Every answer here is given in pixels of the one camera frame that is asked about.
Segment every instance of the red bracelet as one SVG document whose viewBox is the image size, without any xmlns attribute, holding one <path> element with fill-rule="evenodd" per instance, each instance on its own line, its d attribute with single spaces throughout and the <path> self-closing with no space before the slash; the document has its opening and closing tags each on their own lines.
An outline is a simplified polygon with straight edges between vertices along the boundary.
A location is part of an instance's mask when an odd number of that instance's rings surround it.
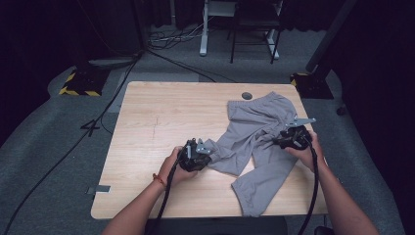
<svg viewBox="0 0 415 235">
<path fill-rule="evenodd" d="M 162 184 L 162 186 L 164 186 L 164 188 L 167 187 L 165 185 L 164 181 L 162 181 L 162 179 L 158 175 L 156 175 L 155 173 L 153 173 L 153 180 L 155 180 L 155 179 L 157 179 L 159 181 L 159 183 Z"/>
</svg>

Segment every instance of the desk leg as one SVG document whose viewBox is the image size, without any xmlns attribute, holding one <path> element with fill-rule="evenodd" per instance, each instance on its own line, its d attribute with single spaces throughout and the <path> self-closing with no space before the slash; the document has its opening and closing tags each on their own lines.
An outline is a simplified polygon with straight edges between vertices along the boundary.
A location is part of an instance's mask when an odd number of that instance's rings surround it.
<svg viewBox="0 0 415 235">
<path fill-rule="evenodd" d="M 208 53 L 208 0 L 205 0 L 204 7 L 204 30 L 202 32 L 200 55 L 205 56 Z"/>
<path fill-rule="evenodd" d="M 272 55 L 272 52 L 274 52 L 274 45 L 272 45 L 272 44 L 274 44 L 274 39 L 273 39 L 273 37 L 274 37 L 274 32 L 275 32 L 275 30 L 274 30 L 274 29 L 272 29 L 272 30 L 269 32 L 268 37 L 266 38 L 266 41 L 267 41 L 267 43 L 268 43 L 269 50 L 271 51 L 271 55 Z M 278 54 L 278 50 L 277 50 L 277 51 L 275 52 L 274 59 L 275 59 L 275 60 L 278 60 L 279 58 L 280 58 L 280 55 Z"/>
</svg>

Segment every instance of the hand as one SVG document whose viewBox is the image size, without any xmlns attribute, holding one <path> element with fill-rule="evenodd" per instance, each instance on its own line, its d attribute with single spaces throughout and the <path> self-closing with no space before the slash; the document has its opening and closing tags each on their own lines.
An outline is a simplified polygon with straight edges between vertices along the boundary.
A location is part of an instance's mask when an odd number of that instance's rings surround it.
<svg viewBox="0 0 415 235">
<path fill-rule="evenodd" d="M 326 165 L 324 161 L 323 150 L 321 149 L 320 143 L 318 142 L 317 133 L 315 133 L 312 130 L 308 130 L 308 132 L 312 139 L 311 141 L 312 147 L 314 148 L 315 153 L 317 154 L 317 162 L 319 163 L 318 166 L 320 167 L 322 164 Z M 305 166 L 307 166 L 311 171 L 314 172 L 314 166 L 312 162 L 312 154 L 311 154 L 310 147 L 307 147 L 305 150 L 296 150 L 296 149 L 287 147 L 285 151 L 287 151 L 289 154 L 300 159 L 301 162 Z"/>
<path fill-rule="evenodd" d="M 167 158 L 165 158 L 164 162 L 161 165 L 160 171 L 159 171 L 159 177 L 167 183 L 167 177 L 170 174 L 171 168 L 173 167 L 174 163 L 177 160 L 177 155 L 180 152 L 182 147 L 177 146 L 173 149 L 173 152 L 171 152 L 171 155 Z M 180 164 L 177 165 L 176 171 L 174 172 L 173 180 L 171 182 L 171 187 L 177 185 L 181 181 L 184 181 L 186 179 L 190 179 L 195 177 L 198 174 L 198 172 L 192 171 L 188 172 L 182 167 L 180 167 Z"/>
</svg>

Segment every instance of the gray carpet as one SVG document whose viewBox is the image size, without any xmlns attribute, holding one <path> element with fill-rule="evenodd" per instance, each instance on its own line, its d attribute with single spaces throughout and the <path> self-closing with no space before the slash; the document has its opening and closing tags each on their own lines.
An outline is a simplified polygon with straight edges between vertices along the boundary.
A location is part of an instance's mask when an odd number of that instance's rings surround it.
<svg viewBox="0 0 415 235">
<path fill-rule="evenodd" d="M 269 64 L 270 55 L 262 49 L 237 49 L 229 64 L 227 31 L 212 31 L 207 56 L 199 56 L 200 38 L 156 51 L 174 61 L 192 66 L 183 69 L 149 53 L 132 70 L 138 73 L 199 75 L 200 82 L 289 83 L 293 72 L 304 71 L 324 32 L 285 31 L 279 45 L 280 59 Z M 82 136 L 79 127 L 97 118 L 113 98 L 126 68 L 112 70 L 101 97 L 58 95 L 72 68 L 63 71 L 49 85 L 51 98 L 22 122 L 0 149 L 0 231 L 28 191 L 57 163 Z M 327 162 L 355 201 L 373 219 L 381 234 L 404 234 L 393 196 L 373 165 L 353 121 L 339 117 L 342 87 L 336 75 L 327 77 L 334 100 L 302 100 L 310 117 L 316 118 Z M 85 137 L 28 198 L 14 220 L 9 234 L 100 234 L 108 223 L 90 215 L 93 197 L 85 194 L 98 184 L 118 113 L 106 113 L 101 127 Z M 297 234 L 303 215 L 287 216 L 289 234 Z M 306 234 L 323 224 L 316 215 Z"/>
</svg>

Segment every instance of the chair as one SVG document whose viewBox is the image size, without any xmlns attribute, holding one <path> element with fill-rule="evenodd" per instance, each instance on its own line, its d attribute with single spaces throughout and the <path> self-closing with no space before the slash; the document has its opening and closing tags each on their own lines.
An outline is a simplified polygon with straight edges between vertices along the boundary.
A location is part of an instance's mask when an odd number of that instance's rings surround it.
<svg viewBox="0 0 415 235">
<path fill-rule="evenodd" d="M 231 28 L 233 40 L 230 63 L 233 63 L 235 45 L 269 44 L 270 48 L 273 48 L 271 58 L 271 64 L 273 64 L 282 29 L 275 0 L 239 0 L 235 5 L 235 14 Z M 270 38 L 273 30 L 278 32 L 275 41 Z M 264 35 L 264 40 L 261 42 L 242 42 L 237 41 L 237 31 L 266 31 L 267 33 Z"/>
</svg>

